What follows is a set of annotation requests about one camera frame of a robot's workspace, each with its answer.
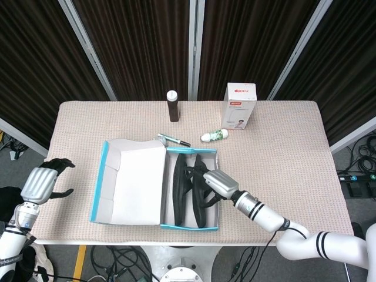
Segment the grey aluminium partition post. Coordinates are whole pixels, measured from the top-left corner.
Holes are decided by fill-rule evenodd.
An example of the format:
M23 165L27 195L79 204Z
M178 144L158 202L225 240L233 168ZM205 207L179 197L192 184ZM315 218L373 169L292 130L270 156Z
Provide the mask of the grey aluminium partition post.
M90 62L90 65L96 73L96 76L103 86L109 100L118 101L112 85L108 79L108 76L88 35L88 32L75 8L73 0L58 0L58 3L61 6L63 13L65 14L70 26L72 27L87 59Z
M29 148L34 150L35 152L39 153L43 157L47 157L48 149L41 146L39 143L34 141L32 138L27 136L26 134L22 133L16 127L12 126L7 121L0 118L0 129L9 134L10 136L14 137L16 140L22 142L23 144L27 145Z
M357 129L353 130L351 133L340 139L338 142L330 146L331 153L334 155L348 145L360 140L366 134L371 131L376 130L376 116L373 117L368 122L364 123Z
M197 101L206 0L189 0L189 54L187 98Z
M307 46L309 40L311 39L312 35L314 34L315 30L319 26L320 22L322 21L323 17L327 13L328 9L330 8L333 0L320 0L311 16L309 21L307 22L303 33L301 34L299 40L297 41L296 46L294 47L285 67L280 73L277 81L275 82L273 88L271 89L270 93L268 94L266 100L273 100L276 95L278 94L279 90L281 89L283 83L288 78L290 72L293 70L293 67L297 63L300 55L302 54L303 50Z

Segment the small green white bottle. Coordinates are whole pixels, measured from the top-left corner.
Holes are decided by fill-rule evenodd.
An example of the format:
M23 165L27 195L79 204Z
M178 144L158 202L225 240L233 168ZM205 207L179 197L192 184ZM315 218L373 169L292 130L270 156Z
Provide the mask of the small green white bottle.
M205 133L200 137L202 142L211 142L217 140L223 140L229 136L227 129L220 129L214 132Z

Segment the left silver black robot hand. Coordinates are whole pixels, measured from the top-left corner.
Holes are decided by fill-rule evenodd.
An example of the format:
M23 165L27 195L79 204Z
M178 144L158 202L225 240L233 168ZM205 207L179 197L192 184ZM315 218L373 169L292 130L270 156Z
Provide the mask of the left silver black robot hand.
M55 158L43 162L34 168L21 191L21 197L25 202L42 205L49 199L61 199L73 193L73 189L65 192L53 192L58 176L67 168L75 165L69 159Z

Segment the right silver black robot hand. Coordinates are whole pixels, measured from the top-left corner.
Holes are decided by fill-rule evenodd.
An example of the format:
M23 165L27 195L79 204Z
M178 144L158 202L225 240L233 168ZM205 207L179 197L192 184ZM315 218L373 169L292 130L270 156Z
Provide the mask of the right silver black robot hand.
M231 200L236 205L242 194L239 184L219 169L194 166L184 168L184 172L192 180L193 194L198 197L197 204L202 209L212 207L221 200Z

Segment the white desk lamp carton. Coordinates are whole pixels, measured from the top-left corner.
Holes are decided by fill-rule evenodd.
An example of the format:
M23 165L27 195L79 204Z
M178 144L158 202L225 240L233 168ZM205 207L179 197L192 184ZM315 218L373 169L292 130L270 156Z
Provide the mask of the white desk lamp carton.
M228 83L221 111L221 127L244 129L256 102L255 83Z

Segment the black slipper with smooth heel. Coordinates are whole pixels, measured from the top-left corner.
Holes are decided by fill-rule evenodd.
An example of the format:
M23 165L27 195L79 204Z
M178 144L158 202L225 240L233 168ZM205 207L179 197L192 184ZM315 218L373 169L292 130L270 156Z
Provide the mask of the black slipper with smooth heel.
M192 180L192 205L193 213L198 228L206 226L206 197L212 192L212 188L206 183L203 175L208 168L200 155L196 156L193 167L188 168L187 178Z

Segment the black foot pedal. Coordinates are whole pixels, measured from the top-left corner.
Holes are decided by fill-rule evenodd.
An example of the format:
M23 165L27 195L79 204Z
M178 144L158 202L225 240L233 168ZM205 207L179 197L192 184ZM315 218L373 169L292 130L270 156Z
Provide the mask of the black foot pedal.
M364 192L363 187L357 182L347 183L347 190L350 198L365 199L367 194Z

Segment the light blue cardboard shoe box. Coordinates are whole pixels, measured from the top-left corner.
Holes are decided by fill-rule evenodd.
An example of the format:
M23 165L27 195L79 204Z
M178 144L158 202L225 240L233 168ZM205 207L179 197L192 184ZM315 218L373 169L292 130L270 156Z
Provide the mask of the light blue cardboard shoe box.
M209 170L218 168L215 149L166 147L159 140L107 140L103 144L89 220L92 223L160 226L165 229L216 231L219 204L206 209L206 226L198 228L192 188L185 195L183 223L174 225L173 172L179 154L188 167L200 155Z

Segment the table with beige tablecloth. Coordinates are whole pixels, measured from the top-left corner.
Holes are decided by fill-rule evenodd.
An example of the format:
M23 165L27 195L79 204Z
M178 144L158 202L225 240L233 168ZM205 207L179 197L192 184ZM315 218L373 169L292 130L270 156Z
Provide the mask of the table with beige tablecloth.
M222 201L217 231L113 226L89 220L103 143L114 138L152 140L164 133L196 148L216 149L219 168L261 202L311 233L353 232L320 111L312 101L259 101L243 130L203 143L220 128L221 102L180 102L169 120L166 102L64 102L48 158L71 160L55 190L73 189L40 208L32 234L40 244L155 244L241 246L265 244L270 235Z

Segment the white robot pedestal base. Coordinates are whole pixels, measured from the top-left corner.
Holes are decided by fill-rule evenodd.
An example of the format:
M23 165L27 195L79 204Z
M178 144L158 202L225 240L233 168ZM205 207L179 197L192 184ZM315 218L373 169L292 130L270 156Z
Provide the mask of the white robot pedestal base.
M143 246L153 282L212 282L219 246Z

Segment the dark brown curtain panel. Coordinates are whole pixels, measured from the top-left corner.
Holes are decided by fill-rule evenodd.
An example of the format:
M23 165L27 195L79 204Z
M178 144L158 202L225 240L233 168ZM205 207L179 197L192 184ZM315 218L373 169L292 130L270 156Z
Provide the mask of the dark brown curtain panel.
M109 99L58 0L0 0L0 118L48 148L61 103Z
M189 0L73 3L117 100L187 100Z
M376 0L333 0L276 100L312 100L330 145L376 117Z
M320 0L206 0L198 100L256 85L267 99Z

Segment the teal black marker pen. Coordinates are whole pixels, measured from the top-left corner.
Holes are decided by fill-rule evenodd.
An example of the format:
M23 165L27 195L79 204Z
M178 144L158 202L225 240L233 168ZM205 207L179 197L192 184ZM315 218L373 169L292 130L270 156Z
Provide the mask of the teal black marker pen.
M162 137L162 138L166 139L167 141L170 141L170 142L182 145L182 146L186 146L186 147L190 147L191 146L190 143L187 143L187 142L182 141L180 139L173 138L171 136L167 136L167 135L164 135L164 134L161 134L161 133L158 133L157 135L158 135L158 137Z

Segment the dark brown bottle white cap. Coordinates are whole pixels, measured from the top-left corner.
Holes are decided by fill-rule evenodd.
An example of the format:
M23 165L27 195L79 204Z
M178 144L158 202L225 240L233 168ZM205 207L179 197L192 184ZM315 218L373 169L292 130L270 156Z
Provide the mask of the dark brown bottle white cap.
M178 95L175 90L169 90L166 94L167 106L171 122L179 121Z

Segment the black slipper with frayed heel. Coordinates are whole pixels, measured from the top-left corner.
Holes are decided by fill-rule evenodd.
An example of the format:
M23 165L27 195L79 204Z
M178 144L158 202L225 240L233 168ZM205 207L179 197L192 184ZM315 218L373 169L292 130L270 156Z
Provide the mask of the black slipper with frayed heel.
M173 211L174 211L174 225L180 226L183 223L184 209L185 209L185 195L192 188L190 179L186 175L186 157L184 154L179 154L174 166L173 172Z

